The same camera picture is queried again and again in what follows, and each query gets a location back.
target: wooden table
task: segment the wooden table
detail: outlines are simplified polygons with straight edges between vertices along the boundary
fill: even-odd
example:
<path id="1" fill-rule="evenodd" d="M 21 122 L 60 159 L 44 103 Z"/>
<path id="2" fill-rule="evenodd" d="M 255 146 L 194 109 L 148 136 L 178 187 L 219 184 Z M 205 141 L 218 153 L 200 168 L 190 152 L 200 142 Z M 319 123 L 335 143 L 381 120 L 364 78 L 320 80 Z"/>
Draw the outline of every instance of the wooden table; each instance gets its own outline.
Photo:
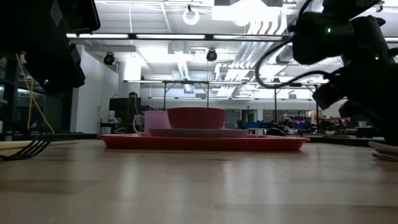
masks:
<path id="1" fill-rule="evenodd" d="M 395 223 L 398 163 L 370 148 L 112 151 L 100 140 L 0 163 L 1 223 Z"/>

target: yellow cable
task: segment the yellow cable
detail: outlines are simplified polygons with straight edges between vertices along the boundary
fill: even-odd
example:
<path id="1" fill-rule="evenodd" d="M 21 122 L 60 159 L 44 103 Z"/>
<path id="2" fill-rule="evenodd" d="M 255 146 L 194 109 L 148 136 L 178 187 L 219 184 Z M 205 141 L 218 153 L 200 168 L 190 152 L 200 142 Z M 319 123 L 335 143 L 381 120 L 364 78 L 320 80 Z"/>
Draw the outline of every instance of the yellow cable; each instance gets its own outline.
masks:
<path id="1" fill-rule="evenodd" d="M 30 89 L 33 90 L 33 79 L 32 79 L 32 83 L 30 84 Z M 27 118 L 27 129 L 30 129 L 30 119 L 31 119 L 31 115 L 32 115 L 32 111 L 30 110 L 30 108 L 32 107 L 32 100 L 33 99 L 33 91 L 30 91 L 30 102 L 29 102 L 29 114 L 28 114 L 28 118 Z"/>
<path id="2" fill-rule="evenodd" d="M 49 122 L 47 121 L 47 119 L 45 119 L 45 116 L 44 116 L 42 110 L 40 109 L 39 104 L 37 103 L 36 99 L 33 97 L 33 87 L 32 87 L 32 88 L 29 88 L 29 84 L 28 84 L 28 82 L 27 82 L 27 80 L 26 80 L 25 72 L 24 72 L 24 69 L 22 68 L 21 61 L 19 60 L 18 54 L 15 54 L 15 55 L 16 55 L 16 58 L 17 58 L 17 61 L 18 61 L 19 69 L 21 70 L 22 75 L 24 76 L 24 81 L 25 81 L 25 84 L 26 84 L 26 88 L 30 91 L 29 113 L 30 113 L 30 111 L 31 111 L 31 109 L 32 109 L 32 100 L 33 100 L 33 101 L 35 102 L 35 105 L 36 105 L 36 107 L 37 107 L 39 113 L 42 115 L 44 122 L 45 122 L 46 125 L 51 129 L 51 132 L 52 132 L 53 134 L 55 134 L 55 131 L 52 129 L 52 127 L 51 127 L 51 125 L 49 124 Z"/>

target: red tray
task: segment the red tray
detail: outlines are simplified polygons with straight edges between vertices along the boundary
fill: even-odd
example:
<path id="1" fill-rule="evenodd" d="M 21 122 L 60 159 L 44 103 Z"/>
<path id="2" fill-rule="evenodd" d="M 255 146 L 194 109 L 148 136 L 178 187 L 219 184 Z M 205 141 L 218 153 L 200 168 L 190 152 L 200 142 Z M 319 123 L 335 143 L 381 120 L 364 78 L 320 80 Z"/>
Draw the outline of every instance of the red tray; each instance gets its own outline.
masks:
<path id="1" fill-rule="evenodd" d="M 216 151 L 298 151 L 306 138 L 255 136 L 246 138 L 170 138 L 144 137 L 136 134 L 98 136 L 111 149 L 174 149 Z"/>

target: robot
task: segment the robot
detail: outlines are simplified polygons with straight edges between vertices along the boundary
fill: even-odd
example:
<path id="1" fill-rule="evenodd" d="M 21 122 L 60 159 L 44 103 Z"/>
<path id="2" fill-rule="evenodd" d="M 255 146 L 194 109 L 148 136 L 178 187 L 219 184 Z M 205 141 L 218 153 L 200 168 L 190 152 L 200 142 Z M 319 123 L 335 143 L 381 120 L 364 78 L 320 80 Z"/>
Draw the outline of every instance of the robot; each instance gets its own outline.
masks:
<path id="1" fill-rule="evenodd" d="M 339 110 L 342 117 L 359 113 L 369 118 L 383 133 L 388 144 L 398 146 L 394 131 L 397 121 L 387 120 L 391 105 L 382 100 L 394 95 L 398 65 L 393 58 L 398 55 L 398 49 L 389 49 L 387 46 L 380 29 L 385 20 L 373 16 L 357 17 L 382 1 L 324 0 L 322 12 L 304 12 L 311 1 L 304 3 L 296 24 L 289 27 L 293 36 L 265 53 L 257 63 L 257 81 L 265 88 L 280 88 L 293 85 L 292 82 L 307 75 L 322 74 L 329 82 L 313 94 L 320 108 L 327 109 L 347 97 L 348 101 Z M 293 43 L 294 59 L 302 65 L 341 56 L 344 66 L 332 73 L 304 73 L 278 86 L 265 85 L 259 78 L 261 63 L 289 42 Z"/>

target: pink mug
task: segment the pink mug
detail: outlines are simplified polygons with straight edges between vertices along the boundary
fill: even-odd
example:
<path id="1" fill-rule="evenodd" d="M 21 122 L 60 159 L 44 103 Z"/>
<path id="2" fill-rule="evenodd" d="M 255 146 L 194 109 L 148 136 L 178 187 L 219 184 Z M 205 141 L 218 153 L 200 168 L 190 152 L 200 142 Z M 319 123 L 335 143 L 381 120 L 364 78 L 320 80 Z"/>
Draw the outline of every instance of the pink mug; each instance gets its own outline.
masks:
<path id="1" fill-rule="evenodd" d="M 136 129 L 136 126 L 133 125 L 136 133 L 143 134 L 144 136 L 150 136 L 150 129 L 170 129 L 169 116 L 167 115 L 167 111 L 146 111 L 145 116 L 137 115 L 134 117 L 132 121 L 133 124 L 137 124 L 136 120 L 139 118 L 144 118 L 145 126 L 144 132 L 140 132 Z"/>

